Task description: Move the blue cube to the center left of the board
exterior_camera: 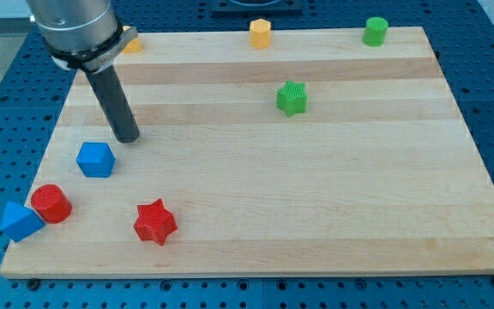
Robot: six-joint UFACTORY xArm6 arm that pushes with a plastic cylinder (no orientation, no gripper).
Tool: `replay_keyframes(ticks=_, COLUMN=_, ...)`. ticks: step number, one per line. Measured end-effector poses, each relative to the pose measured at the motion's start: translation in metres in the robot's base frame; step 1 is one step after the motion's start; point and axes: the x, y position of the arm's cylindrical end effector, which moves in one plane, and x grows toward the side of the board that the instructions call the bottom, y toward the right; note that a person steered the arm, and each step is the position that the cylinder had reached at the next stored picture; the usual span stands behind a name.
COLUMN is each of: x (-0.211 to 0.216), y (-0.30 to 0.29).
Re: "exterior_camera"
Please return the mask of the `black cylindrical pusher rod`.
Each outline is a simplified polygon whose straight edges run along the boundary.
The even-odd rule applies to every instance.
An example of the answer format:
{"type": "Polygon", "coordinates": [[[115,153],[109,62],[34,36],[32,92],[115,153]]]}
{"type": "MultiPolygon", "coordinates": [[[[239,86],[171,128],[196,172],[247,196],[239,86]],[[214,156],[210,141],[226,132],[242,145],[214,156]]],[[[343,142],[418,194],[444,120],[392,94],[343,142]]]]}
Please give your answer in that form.
{"type": "Polygon", "coordinates": [[[114,67],[87,73],[86,77],[116,139],[120,143],[134,142],[140,130],[114,67]]]}

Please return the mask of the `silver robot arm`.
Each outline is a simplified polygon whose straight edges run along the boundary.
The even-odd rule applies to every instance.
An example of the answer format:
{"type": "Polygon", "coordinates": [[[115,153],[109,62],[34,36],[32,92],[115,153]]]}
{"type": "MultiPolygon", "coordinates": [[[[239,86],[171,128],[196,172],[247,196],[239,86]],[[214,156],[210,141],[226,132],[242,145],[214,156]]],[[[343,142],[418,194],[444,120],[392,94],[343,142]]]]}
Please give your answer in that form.
{"type": "Polygon", "coordinates": [[[140,131],[114,68],[116,57],[138,38],[124,28],[109,0],[27,0],[53,61],[64,70],[82,70],[120,143],[140,131]]]}

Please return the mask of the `yellow block behind arm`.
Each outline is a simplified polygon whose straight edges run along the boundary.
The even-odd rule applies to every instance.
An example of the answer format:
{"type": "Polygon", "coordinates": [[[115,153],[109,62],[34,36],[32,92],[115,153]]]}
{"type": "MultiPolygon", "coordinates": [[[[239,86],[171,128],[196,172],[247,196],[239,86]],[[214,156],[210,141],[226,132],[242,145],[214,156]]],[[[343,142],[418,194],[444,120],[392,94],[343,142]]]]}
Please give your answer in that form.
{"type": "Polygon", "coordinates": [[[142,43],[135,27],[123,26],[122,37],[124,42],[122,53],[136,53],[142,51],[142,43]]]}

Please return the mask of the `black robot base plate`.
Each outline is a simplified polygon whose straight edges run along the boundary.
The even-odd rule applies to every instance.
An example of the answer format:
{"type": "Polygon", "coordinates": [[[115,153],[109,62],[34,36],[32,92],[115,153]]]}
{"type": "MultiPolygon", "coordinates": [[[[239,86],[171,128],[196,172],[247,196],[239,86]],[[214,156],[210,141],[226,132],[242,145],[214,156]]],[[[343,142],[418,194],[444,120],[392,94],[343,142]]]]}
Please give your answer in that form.
{"type": "Polygon", "coordinates": [[[210,0],[211,15],[299,14],[303,0],[210,0]]]}

